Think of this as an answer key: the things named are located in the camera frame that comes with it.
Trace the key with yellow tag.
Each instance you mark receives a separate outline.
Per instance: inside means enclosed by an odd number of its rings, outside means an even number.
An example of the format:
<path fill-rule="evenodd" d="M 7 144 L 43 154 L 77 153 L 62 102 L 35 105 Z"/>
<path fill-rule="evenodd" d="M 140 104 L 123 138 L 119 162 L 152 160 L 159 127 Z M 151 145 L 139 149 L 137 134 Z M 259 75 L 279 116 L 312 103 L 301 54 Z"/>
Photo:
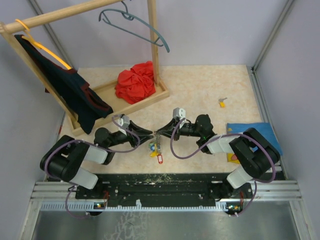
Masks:
<path fill-rule="evenodd" d="M 221 108 L 225 108 L 226 107 L 226 105 L 225 105 L 225 103 L 224 103 L 224 101 L 227 99 L 227 97 L 225 97 L 225 98 L 220 98 L 219 100 L 218 100 L 218 103 L 219 103 L 219 106 L 221 107 Z"/>

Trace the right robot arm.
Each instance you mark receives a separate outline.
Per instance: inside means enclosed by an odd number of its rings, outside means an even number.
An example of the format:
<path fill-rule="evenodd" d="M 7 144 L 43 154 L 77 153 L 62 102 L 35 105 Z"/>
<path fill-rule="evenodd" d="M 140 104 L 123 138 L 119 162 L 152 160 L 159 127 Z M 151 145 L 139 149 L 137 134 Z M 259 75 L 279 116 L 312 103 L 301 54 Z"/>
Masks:
<path fill-rule="evenodd" d="M 170 138 L 172 142 L 179 140 L 180 136 L 197 137 L 197 153 L 226 153 L 236 156 L 240 165 L 214 188 L 217 198 L 235 198 L 241 192 L 241 187 L 251 180 L 263 183 L 261 177 L 268 170 L 272 170 L 272 176 L 267 183 L 276 178 L 275 164 L 281 158 L 280 153 L 257 129 L 251 127 L 243 133 L 218 136 L 213 128 L 207 114 L 199 115 L 194 123 L 185 117 L 174 116 L 156 133 Z"/>

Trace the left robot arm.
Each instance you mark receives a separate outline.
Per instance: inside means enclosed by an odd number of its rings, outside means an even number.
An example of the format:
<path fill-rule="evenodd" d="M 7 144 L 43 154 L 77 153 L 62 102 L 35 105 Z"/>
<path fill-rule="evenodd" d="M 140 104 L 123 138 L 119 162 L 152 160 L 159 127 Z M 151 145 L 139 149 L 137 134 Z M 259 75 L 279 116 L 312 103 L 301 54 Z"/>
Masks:
<path fill-rule="evenodd" d="M 118 131 L 105 127 L 94 133 L 94 143 L 63 135 L 42 157 L 39 167 L 47 176 L 81 186 L 91 197 L 103 195 L 104 186 L 96 174 L 81 167 L 84 161 L 108 165 L 116 153 L 129 153 L 153 138 L 153 132 L 137 126 L 126 116 L 116 123 Z"/>

